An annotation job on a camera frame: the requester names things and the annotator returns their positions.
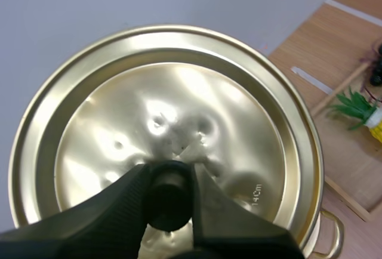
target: gold metal pot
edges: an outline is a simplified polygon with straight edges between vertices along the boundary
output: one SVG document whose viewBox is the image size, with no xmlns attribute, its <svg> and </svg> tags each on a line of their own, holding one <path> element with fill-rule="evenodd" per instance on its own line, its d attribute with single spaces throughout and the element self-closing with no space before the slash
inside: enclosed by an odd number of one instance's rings
<svg viewBox="0 0 382 259">
<path fill-rule="evenodd" d="M 307 249 L 324 172 L 303 100 L 245 44 L 178 25 L 103 39 L 44 83 L 11 154 L 15 225 L 68 209 L 154 158 L 202 162 L 228 196 L 289 229 Z M 140 257 L 189 248 L 190 225 L 169 234 L 148 227 Z"/>
</svg>

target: yellow object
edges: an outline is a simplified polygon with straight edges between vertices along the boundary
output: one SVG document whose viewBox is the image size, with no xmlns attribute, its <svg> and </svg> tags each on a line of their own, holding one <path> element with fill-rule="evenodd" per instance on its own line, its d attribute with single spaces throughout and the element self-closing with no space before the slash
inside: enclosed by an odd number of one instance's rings
<svg viewBox="0 0 382 259">
<path fill-rule="evenodd" d="M 371 128 L 370 133 L 374 138 L 382 143 L 382 121 L 377 126 Z"/>
<path fill-rule="evenodd" d="M 382 108 L 375 110 L 365 126 L 369 128 L 372 136 L 382 143 Z"/>
</svg>

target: toy pineapple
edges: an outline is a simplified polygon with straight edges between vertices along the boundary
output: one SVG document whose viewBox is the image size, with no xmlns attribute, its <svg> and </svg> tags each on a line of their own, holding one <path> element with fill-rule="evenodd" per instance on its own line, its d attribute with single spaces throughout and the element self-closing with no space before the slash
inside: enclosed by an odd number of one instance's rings
<svg viewBox="0 0 382 259">
<path fill-rule="evenodd" d="M 365 97 L 349 89 L 349 97 L 344 93 L 338 94 L 341 104 L 331 106 L 334 110 L 353 118 L 360 119 L 360 123 L 350 128 L 354 130 L 362 125 L 369 128 L 374 138 L 382 143 L 382 108 L 377 107 L 377 101 L 371 105 Z"/>
</svg>

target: gold handle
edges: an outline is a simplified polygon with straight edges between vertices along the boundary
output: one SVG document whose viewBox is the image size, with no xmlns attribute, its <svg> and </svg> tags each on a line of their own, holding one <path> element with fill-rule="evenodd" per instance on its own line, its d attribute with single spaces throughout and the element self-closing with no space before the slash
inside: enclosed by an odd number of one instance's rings
<svg viewBox="0 0 382 259">
<path fill-rule="evenodd" d="M 329 253 L 320 253 L 314 251 L 313 254 L 315 254 L 316 257 L 321 259 L 336 259 L 340 256 L 342 247 L 344 245 L 344 224 L 342 221 L 335 216 L 333 213 L 330 213 L 329 211 L 321 208 L 321 214 L 325 216 L 326 218 L 332 220 L 334 222 L 334 238 L 333 243 L 330 248 Z"/>
</svg>

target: green leaf decoration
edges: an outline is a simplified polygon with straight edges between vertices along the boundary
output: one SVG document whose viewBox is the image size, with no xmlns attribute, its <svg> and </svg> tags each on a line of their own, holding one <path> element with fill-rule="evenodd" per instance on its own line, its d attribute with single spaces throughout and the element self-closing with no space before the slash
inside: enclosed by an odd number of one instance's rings
<svg viewBox="0 0 382 259">
<path fill-rule="evenodd" d="M 332 105 L 331 108 L 347 116 L 363 119 L 363 113 L 359 109 L 356 109 L 354 107 L 343 106 L 343 105 Z"/>
<path fill-rule="evenodd" d="M 337 94 L 337 99 L 346 106 L 352 106 L 353 103 L 348 99 L 345 94 Z"/>
</svg>

